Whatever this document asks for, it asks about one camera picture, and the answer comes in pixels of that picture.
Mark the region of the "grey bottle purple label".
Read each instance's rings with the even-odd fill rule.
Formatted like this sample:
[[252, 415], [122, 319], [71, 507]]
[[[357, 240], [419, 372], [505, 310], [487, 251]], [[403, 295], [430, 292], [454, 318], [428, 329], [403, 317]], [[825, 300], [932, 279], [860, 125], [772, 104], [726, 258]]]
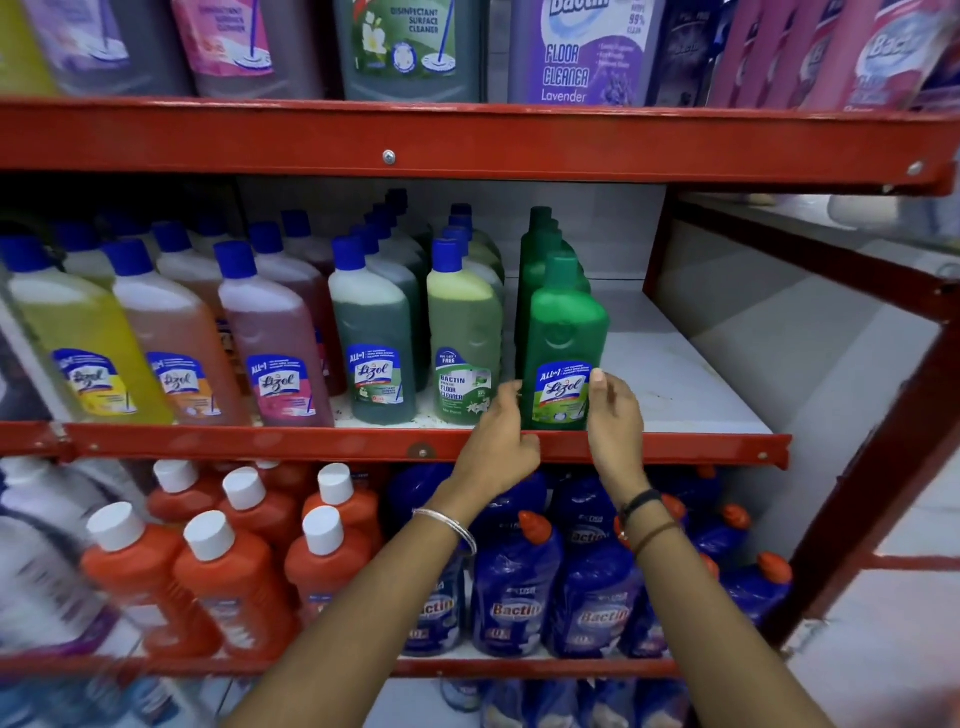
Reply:
[[172, 0], [19, 0], [60, 92], [193, 98]]

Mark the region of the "person's right forearm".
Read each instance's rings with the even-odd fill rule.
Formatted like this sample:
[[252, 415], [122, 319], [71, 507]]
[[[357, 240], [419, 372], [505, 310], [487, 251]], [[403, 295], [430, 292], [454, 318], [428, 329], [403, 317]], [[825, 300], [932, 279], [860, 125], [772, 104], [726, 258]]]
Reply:
[[[670, 521], [662, 502], [638, 509], [630, 546]], [[835, 728], [687, 536], [660, 536], [637, 565], [702, 728]]]

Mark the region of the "red metal shelf rack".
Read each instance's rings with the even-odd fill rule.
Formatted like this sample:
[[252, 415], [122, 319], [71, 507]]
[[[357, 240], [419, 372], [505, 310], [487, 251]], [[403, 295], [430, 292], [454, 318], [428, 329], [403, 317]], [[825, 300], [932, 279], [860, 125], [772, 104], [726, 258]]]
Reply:
[[[80, 172], [667, 184], [643, 286], [656, 296], [674, 223], [702, 227], [943, 326], [838, 494], [800, 545], [784, 639], [854, 574], [956, 572], [960, 559], [882, 556], [879, 541], [960, 444], [960, 280], [705, 209], [702, 191], [951, 190], [960, 117], [506, 104], [0, 100], [0, 172]], [[0, 422], [0, 455], [359, 461], [450, 459], [464, 434]]]

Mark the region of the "row of blue refill packets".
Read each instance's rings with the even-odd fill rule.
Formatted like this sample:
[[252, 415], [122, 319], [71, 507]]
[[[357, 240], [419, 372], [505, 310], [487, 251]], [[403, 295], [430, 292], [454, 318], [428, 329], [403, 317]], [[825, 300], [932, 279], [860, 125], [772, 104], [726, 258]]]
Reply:
[[440, 693], [481, 728], [687, 728], [690, 695], [669, 678], [441, 680]]

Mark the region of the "dark green cleaner bottle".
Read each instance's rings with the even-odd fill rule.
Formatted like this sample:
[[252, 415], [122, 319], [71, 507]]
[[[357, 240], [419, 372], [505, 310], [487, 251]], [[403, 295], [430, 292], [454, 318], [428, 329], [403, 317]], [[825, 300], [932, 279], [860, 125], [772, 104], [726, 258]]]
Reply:
[[417, 415], [417, 383], [408, 298], [371, 270], [363, 242], [351, 235], [331, 243], [328, 279], [351, 412], [377, 427], [400, 426]]

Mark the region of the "pink cleaner bottle blue cap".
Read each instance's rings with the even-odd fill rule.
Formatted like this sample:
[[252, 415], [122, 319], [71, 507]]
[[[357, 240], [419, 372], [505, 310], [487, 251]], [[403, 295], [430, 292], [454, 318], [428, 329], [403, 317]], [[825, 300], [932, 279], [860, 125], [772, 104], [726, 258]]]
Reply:
[[260, 419], [270, 428], [332, 428], [314, 322], [295, 291], [258, 272], [250, 244], [215, 244], [219, 299]]

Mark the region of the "silver bangle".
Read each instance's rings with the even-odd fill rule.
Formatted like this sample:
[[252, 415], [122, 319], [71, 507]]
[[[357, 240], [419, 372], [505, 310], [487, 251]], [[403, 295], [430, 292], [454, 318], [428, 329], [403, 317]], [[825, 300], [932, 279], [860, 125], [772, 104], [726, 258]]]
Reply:
[[459, 539], [465, 543], [465, 546], [468, 548], [472, 556], [476, 556], [478, 554], [479, 547], [477, 540], [475, 539], [473, 533], [464, 525], [462, 525], [459, 520], [426, 507], [414, 509], [412, 511], [412, 516], [423, 516], [438, 523], [444, 524], [458, 535]]

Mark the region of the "yellow cleaner bottle blue cap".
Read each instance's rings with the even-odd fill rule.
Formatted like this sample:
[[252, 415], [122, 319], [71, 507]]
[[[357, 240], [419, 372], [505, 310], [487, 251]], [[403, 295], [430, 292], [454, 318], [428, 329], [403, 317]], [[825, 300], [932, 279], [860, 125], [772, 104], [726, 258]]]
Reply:
[[0, 236], [9, 294], [94, 422], [171, 426], [176, 422], [126, 315], [112, 293], [60, 270], [41, 240]]

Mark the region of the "grey bottle pink label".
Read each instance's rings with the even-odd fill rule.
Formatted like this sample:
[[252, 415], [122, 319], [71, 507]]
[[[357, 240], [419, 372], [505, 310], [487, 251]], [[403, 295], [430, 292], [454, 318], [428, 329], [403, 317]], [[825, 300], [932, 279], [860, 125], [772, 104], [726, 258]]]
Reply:
[[171, 0], [198, 95], [321, 100], [316, 0]]

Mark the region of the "group of orange white-capped bottles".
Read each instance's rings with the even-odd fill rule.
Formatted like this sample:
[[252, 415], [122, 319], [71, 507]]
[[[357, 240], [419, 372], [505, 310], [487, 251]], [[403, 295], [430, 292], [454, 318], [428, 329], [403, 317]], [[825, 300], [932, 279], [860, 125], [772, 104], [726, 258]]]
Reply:
[[276, 659], [383, 545], [378, 492], [343, 463], [217, 473], [160, 460], [153, 474], [161, 524], [103, 506], [80, 561], [153, 657]]

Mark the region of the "group of blue orange-capped bottles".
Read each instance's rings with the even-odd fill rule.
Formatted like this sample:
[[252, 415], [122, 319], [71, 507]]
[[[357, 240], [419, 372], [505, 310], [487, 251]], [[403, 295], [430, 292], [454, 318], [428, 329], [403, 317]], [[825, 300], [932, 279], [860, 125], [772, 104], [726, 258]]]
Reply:
[[[793, 585], [782, 556], [722, 569], [752, 527], [740, 505], [720, 505], [714, 466], [652, 466], [663, 504], [734, 604], [754, 624]], [[474, 520], [477, 550], [458, 546], [404, 647], [433, 657], [469, 640], [499, 659], [659, 660], [671, 653], [641, 569], [617, 544], [619, 516], [591, 467], [541, 466]]]

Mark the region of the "white container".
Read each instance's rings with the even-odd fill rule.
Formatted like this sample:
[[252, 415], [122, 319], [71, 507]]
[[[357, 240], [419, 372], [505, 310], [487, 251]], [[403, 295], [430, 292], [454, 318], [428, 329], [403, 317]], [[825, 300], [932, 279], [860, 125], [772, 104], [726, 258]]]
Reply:
[[960, 192], [946, 197], [831, 196], [837, 225], [890, 240], [960, 248]]

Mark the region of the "lavender floor cleaner bottle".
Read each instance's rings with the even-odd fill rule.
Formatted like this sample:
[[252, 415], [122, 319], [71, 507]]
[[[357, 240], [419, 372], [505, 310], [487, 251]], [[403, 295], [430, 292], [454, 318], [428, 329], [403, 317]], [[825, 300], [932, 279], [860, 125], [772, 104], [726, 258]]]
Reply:
[[510, 0], [508, 103], [645, 107], [667, 0]]

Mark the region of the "dark blue refill pouch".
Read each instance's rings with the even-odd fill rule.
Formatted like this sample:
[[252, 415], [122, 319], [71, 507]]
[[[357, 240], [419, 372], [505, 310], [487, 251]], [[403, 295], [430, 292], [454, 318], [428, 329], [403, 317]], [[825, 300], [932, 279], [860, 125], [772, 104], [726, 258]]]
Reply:
[[647, 107], [695, 106], [723, 6], [724, 0], [666, 0]]

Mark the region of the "person's right hand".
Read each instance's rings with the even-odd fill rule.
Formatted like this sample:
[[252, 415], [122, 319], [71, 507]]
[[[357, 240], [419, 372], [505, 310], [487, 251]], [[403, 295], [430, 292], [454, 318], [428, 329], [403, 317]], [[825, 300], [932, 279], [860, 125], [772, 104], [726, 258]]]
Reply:
[[639, 400], [621, 378], [610, 379], [610, 415], [586, 418], [587, 441], [597, 474], [613, 505], [621, 508], [650, 488], [643, 471], [644, 420]]

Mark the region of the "plain green cleaner bottle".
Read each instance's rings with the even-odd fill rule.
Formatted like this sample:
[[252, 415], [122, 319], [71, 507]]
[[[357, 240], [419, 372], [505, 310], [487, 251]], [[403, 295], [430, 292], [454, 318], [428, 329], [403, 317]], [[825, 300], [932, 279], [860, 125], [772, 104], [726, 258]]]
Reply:
[[532, 297], [544, 285], [546, 255], [550, 252], [569, 253], [575, 259], [577, 258], [576, 251], [563, 238], [559, 222], [552, 217], [540, 216], [521, 238], [521, 261], [513, 333], [514, 371], [518, 378], [522, 378], [524, 374]]

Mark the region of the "blue and white packets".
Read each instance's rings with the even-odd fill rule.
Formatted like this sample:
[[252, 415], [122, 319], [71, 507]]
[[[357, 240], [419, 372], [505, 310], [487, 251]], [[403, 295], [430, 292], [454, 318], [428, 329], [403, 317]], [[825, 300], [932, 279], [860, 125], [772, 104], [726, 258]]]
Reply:
[[217, 728], [217, 718], [170, 678], [0, 678], [0, 728]]

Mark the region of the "grey bottle green label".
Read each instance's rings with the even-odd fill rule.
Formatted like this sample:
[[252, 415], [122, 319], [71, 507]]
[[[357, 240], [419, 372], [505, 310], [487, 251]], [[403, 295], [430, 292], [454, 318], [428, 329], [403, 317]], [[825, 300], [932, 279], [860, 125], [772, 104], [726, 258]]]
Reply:
[[486, 100], [490, 0], [332, 0], [347, 101]]

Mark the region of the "person's left forearm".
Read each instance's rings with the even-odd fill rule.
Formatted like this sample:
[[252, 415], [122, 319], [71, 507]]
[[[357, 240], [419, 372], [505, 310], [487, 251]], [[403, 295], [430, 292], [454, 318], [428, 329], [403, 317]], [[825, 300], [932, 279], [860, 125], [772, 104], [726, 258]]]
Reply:
[[495, 497], [450, 479], [290, 645], [221, 728], [362, 728], [461, 535]]

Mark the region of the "peach cleaner bottle blue cap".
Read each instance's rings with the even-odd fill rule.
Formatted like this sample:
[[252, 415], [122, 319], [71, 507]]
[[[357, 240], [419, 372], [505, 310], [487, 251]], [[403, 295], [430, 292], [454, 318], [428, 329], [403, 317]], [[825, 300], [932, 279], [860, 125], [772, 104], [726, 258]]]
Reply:
[[160, 274], [140, 239], [102, 245], [112, 291], [180, 424], [239, 428], [253, 421], [210, 307]]

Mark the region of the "white cleaner bottle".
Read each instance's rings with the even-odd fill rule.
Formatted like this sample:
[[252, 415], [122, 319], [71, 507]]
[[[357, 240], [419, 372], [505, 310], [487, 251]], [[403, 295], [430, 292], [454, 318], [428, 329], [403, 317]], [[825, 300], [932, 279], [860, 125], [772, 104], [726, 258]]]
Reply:
[[118, 614], [39, 531], [0, 516], [0, 653], [89, 655]]
[[90, 518], [115, 503], [93, 480], [35, 456], [0, 458], [0, 506], [78, 544], [93, 544]]

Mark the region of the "green cleaner bottle blue label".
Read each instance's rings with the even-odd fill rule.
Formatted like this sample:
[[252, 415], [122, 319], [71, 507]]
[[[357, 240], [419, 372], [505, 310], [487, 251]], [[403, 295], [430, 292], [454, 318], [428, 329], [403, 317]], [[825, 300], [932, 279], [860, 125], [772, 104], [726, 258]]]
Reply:
[[590, 380], [610, 329], [606, 308], [583, 285], [576, 256], [549, 252], [532, 294], [521, 358], [520, 414], [525, 431], [583, 431]]

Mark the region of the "large yellow bottle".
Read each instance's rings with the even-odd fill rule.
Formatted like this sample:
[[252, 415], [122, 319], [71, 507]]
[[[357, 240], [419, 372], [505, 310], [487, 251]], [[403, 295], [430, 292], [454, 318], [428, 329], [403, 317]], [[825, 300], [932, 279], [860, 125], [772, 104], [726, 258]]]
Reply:
[[19, 0], [0, 0], [0, 98], [60, 94]]

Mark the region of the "light green cleaner bottle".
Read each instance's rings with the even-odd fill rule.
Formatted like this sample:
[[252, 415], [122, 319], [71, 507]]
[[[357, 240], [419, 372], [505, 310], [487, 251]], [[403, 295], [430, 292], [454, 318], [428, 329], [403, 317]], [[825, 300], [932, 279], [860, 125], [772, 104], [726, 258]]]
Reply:
[[465, 267], [461, 248], [451, 235], [432, 243], [427, 276], [432, 390], [440, 420], [473, 428], [501, 382], [503, 307], [494, 287]]

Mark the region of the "black wrist band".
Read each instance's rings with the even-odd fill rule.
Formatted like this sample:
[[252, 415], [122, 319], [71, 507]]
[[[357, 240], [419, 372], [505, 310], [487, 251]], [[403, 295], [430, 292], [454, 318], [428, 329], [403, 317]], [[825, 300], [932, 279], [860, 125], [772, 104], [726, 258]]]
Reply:
[[626, 529], [631, 516], [633, 516], [639, 509], [647, 504], [652, 503], [662, 503], [663, 495], [662, 493], [653, 488], [646, 489], [639, 494], [635, 495], [633, 498], [628, 500], [618, 512], [618, 522], [622, 529]]

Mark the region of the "large pink cleaner bottle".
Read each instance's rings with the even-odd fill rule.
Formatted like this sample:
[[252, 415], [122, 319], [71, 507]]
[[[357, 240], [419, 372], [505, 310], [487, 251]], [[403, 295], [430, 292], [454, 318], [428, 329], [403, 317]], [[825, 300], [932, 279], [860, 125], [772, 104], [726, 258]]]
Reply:
[[960, 0], [844, 0], [799, 109], [904, 111], [958, 27]]

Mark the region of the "person's left hand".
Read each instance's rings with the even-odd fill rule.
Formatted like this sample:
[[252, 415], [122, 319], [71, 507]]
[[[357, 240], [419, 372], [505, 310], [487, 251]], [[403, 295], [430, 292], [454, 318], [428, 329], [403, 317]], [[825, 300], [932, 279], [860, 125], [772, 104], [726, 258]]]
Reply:
[[542, 464], [537, 435], [496, 423], [496, 397], [463, 446], [450, 478], [426, 505], [466, 528]]

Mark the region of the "brown thread wrist band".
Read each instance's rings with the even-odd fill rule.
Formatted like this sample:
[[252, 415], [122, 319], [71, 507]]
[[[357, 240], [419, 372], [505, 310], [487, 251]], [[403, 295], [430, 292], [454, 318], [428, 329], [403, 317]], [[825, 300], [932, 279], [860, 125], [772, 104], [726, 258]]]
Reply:
[[681, 537], [686, 537], [686, 530], [676, 520], [670, 520], [661, 525], [652, 528], [643, 535], [638, 543], [631, 548], [634, 563], [641, 564], [642, 553], [647, 550], [656, 540], [665, 534], [678, 533]]

